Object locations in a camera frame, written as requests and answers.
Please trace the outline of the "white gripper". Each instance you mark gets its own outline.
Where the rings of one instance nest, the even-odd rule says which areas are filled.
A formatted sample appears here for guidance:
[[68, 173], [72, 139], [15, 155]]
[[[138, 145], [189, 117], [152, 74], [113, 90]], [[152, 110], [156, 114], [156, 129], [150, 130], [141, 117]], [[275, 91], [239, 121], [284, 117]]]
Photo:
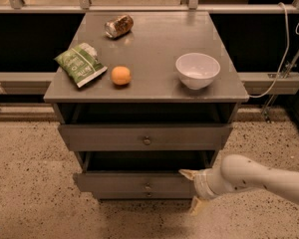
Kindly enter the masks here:
[[208, 203], [208, 200], [221, 195], [222, 177], [219, 168], [210, 168], [204, 170], [180, 169], [178, 171], [188, 180], [194, 182], [194, 188], [198, 196], [191, 200], [189, 214], [197, 215]]

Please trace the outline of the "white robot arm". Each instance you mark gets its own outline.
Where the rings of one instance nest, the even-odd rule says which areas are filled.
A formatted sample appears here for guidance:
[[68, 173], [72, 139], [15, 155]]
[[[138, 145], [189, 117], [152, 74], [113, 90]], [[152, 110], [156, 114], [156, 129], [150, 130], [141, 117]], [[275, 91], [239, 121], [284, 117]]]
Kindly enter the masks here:
[[264, 189], [299, 205], [299, 172], [264, 166], [243, 155], [226, 156], [217, 167], [180, 169], [178, 172], [190, 180], [195, 189], [189, 209], [191, 215], [221, 195], [254, 188]]

